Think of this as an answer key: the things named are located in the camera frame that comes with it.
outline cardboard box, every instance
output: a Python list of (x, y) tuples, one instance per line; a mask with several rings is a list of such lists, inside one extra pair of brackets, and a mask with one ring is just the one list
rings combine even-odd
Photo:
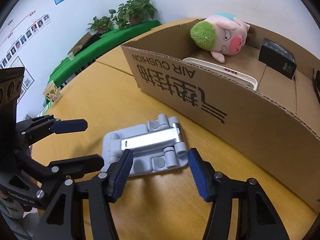
[[(220, 64), (190, 38), (199, 20), (170, 23), (122, 45), (138, 86), (239, 149), (319, 212), (320, 105), (311, 78), (320, 60), (293, 41), (251, 25), (255, 32), (248, 44), (226, 56), (223, 65), (253, 76), (259, 83), (253, 91), (182, 61), (192, 55)], [(294, 79), (258, 61), (264, 38), (295, 55)]]
[(86, 33), (73, 47), (72, 49), (68, 52), (68, 54), (70, 54), (71, 52), (73, 52), (73, 55), (75, 55), (79, 50), (81, 50), (81, 48), (83, 47), (83, 45), (92, 37), (92, 35), (90, 33)]

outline black box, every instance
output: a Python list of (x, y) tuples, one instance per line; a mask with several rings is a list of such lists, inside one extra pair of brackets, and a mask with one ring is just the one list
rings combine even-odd
[(290, 51), (266, 38), (260, 47), (259, 61), (290, 79), (293, 78), (297, 68), (294, 55)]

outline green tablecloth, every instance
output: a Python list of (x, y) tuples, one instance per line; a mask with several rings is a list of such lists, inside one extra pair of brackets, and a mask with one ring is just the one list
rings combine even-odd
[(77, 54), (73, 60), (70, 61), (69, 58), (66, 58), (62, 61), (50, 75), (49, 82), (53, 80), (56, 86), (60, 87), (72, 74), (99, 55), (159, 25), (161, 25), (159, 21), (148, 21), (124, 30), (115, 29), (101, 35), (100, 40)]

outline stuffed toy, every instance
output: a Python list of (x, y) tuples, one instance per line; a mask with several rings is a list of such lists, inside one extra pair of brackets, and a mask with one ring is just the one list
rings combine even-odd
[(190, 31), (201, 49), (223, 63), (224, 55), (238, 54), (245, 44), (250, 25), (229, 13), (218, 13), (198, 22)]

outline green hair tuft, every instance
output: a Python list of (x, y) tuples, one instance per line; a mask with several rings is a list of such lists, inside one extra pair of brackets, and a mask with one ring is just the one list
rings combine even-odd
[(190, 35), (195, 44), (204, 50), (212, 50), (217, 39), (214, 26), (207, 22), (198, 22), (190, 30)]

